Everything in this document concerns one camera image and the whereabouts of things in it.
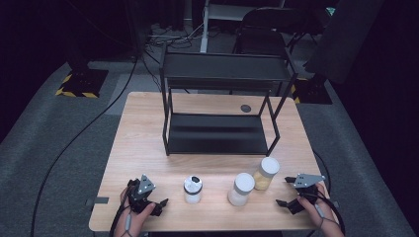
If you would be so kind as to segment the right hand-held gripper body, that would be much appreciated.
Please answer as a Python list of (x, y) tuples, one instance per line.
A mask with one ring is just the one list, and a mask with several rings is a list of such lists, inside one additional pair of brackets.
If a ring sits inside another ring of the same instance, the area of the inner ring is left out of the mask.
[[(312, 204), (315, 204), (318, 197), (318, 187), (316, 184), (324, 181), (325, 177), (322, 175), (298, 174), (294, 178), (296, 180), (291, 184), (297, 193), (301, 197), (307, 198)], [(289, 208), (291, 214), (297, 214), (303, 210), (304, 208), (297, 199), (291, 201), (291, 208)]]

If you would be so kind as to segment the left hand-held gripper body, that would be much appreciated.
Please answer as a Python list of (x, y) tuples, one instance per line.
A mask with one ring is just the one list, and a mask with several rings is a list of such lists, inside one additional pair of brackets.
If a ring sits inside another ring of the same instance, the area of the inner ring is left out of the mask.
[(150, 204), (148, 197), (156, 186), (145, 174), (140, 179), (130, 180), (127, 187), (128, 203), (132, 211), (141, 213)]

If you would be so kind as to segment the glass shaker with metal lid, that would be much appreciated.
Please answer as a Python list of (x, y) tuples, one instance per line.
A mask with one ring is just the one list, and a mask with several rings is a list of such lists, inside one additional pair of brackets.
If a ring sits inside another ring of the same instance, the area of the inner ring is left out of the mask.
[(203, 182), (197, 176), (189, 176), (184, 181), (185, 201), (190, 204), (198, 203), (202, 198)]

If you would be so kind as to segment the white-lidded jar of white powder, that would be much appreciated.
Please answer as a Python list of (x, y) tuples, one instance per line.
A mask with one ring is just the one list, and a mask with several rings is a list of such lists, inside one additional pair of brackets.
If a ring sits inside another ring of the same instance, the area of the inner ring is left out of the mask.
[(254, 178), (248, 173), (240, 173), (235, 177), (233, 188), (228, 192), (227, 198), (234, 206), (242, 206), (255, 186)]

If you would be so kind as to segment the black metal two-tier rack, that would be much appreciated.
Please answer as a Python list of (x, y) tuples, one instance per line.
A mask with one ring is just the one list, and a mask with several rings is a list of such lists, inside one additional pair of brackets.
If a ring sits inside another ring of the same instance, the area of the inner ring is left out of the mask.
[[(257, 55), (171, 51), (162, 48), (163, 142), (170, 154), (268, 156), (280, 139), (277, 117), (297, 77), (291, 54)], [(258, 113), (187, 112), (173, 105), (174, 89), (259, 92)]]

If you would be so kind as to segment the person's left hand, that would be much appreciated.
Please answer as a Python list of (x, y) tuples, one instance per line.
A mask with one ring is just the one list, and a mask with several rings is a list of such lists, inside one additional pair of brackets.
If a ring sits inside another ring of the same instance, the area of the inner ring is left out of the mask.
[(126, 190), (120, 195), (124, 210), (119, 214), (112, 237), (139, 237), (146, 218), (153, 211), (155, 204), (150, 203), (141, 213), (132, 212), (126, 198)]

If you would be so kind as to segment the person's right hand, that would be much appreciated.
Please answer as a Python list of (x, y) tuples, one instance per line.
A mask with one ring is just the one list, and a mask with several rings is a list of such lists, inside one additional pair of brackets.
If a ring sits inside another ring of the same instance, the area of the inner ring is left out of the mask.
[(312, 204), (305, 197), (298, 197), (297, 200), (307, 211), (310, 219), (316, 227), (322, 229), (323, 231), (331, 229), (332, 227), (339, 227), (339, 225), (335, 222), (332, 209), (320, 197), (317, 199), (315, 204)]

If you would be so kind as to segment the white-lidded jar of yellow powder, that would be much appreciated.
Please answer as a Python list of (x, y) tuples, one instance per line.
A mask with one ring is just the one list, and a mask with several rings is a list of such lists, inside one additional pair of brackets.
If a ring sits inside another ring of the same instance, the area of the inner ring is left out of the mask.
[(253, 174), (255, 181), (254, 188), (258, 191), (266, 190), (273, 178), (280, 171), (280, 163), (276, 158), (265, 157), (261, 160), (259, 167)]

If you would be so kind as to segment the black base with hazard tape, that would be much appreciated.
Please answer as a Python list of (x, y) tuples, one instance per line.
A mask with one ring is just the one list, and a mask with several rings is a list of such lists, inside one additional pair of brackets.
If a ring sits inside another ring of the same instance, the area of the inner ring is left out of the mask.
[(332, 104), (325, 88), (325, 79), (297, 78), (292, 86), (292, 96), (297, 104)]
[(70, 71), (64, 78), (56, 96), (99, 98), (108, 70), (89, 69), (85, 73)]

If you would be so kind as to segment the large dark panel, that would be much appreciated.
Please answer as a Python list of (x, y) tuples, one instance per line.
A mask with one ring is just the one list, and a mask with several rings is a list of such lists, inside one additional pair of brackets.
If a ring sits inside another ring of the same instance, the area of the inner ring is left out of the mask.
[(339, 0), (305, 70), (344, 83), (384, 0)]

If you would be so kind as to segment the black folding chair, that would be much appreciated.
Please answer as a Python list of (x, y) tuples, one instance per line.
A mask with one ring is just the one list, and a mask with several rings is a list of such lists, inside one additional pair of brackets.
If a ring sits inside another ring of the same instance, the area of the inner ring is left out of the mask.
[(262, 7), (247, 13), (236, 32), (235, 54), (285, 55), (307, 33), (313, 22), (308, 10)]

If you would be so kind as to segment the white metal frame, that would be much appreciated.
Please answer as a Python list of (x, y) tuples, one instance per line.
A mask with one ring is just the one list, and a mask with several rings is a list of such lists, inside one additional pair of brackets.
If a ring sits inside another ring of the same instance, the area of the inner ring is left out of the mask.
[(209, 46), (210, 21), (241, 22), (250, 11), (260, 7), (283, 7), (286, 0), (199, 0), (202, 10), (202, 39), (200, 52)]

